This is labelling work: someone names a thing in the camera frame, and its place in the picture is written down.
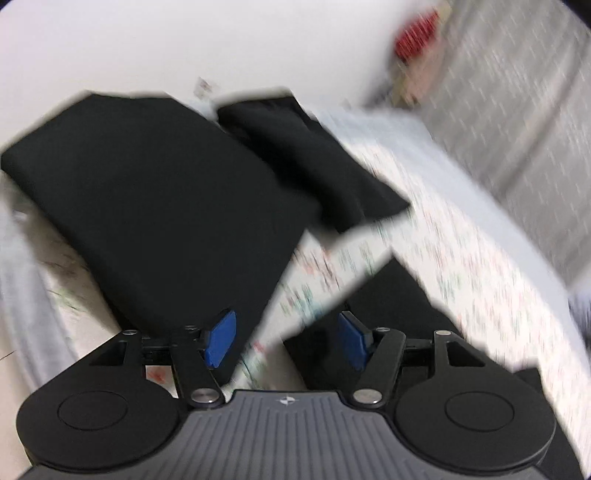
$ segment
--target logo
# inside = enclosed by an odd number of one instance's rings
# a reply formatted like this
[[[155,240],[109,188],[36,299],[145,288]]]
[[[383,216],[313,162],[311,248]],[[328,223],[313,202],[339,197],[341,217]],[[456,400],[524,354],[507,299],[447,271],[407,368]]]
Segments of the logo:
[[[285,397],[280,398],[277,401],[285,405],[286,407],[290,406],[292,403],[297,402],[297,400],[294,397],[290,397],[289,395],[286,395]]]

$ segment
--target black circular disc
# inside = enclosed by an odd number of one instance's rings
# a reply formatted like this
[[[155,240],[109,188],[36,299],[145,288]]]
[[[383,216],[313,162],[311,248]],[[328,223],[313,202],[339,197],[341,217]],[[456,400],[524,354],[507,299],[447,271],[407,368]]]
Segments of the black circular disc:
[[[501,367],[444,369],[401,397],[395,423],[431,463],[484,475],[538,461],[556,426],[543,397]]]
[[[515,415],[503,397],[487,392],[460,393],[447,401],[445,411],[453,423],[475,432],[499,430]]]
[[[38,463],[98,471],[131,463],[163,445],[178,425],[176,400],[159,385],[94,367],[56,377],[17,415],[22,444]]]

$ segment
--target bed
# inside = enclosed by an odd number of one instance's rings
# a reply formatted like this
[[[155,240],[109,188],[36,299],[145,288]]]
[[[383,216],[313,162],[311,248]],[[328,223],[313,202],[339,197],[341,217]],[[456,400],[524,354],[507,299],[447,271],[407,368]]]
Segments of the bed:
[[[210,115],[204,103],[179,101]],[[309,112],[365,168],[406,194],[413,211],[336,239],[306,233],[225,387],[227,395],[236,388],[300,387],[281,339],[313,322],[394,254],[471,343],[508,369],[539,366],[545,393],[588,476],[591,374],[554,271],[492,199],[433,144],[416,117],[398,111]],[[5,200],[32,246],[57,312],[57,329],[44,338],[43,351],[35,350],[38,343],[30,332],[7,321],[24,375],[35,387],[40,376],[32,369],[44,361],[59,368],[109,339],[118,326],[83,262],[34,205],[14,189]],[[55,340],[54,349],[48,338]],[[148,376],[170,387],[165,369],[156,367]]]

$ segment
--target floral bedsheet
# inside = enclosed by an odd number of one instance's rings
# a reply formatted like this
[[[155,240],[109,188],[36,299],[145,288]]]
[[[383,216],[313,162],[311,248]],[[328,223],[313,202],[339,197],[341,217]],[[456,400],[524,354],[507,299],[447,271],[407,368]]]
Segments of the floral bedsheet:
[[[583,473],[589,475],[591,378],[571,354],[560,323],[543,299],[503,250],[457,207],[405,171],[389,150],[367,142],[345,148],[374,175],[405,194],[413,210],[408,216],[354,229],[330,247],[306,233],[226,393],[235,388],[276,387],[280,362],[268,362],[268,353],[280,348],[282,338],[329,310],[394,254],[431,301],[456,320],[467,340],[508,369],[538,365],[545,393]],[[35,250],[48,292],[78,355],[85,355],[118,328],[75,252],[50,226],[41,221],[37,225],[45,230],[33,237],[44,238]],[[283,376],[297,384],[288,369]],[[148,377],[174,388],[170,370],[152,367]]]

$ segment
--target metal screw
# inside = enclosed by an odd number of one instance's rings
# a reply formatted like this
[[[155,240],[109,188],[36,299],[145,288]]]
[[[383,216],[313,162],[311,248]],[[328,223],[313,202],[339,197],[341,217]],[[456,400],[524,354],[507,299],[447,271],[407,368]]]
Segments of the metal screw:
[[[374,405],[382,400],[382,394],[373,388],[361,388],[353,393],[353,398],[357,403]]]
[[[196,403],[213,403],[219,397],[219,392],[212,388],[198,388],[191,393],[191,400]]]

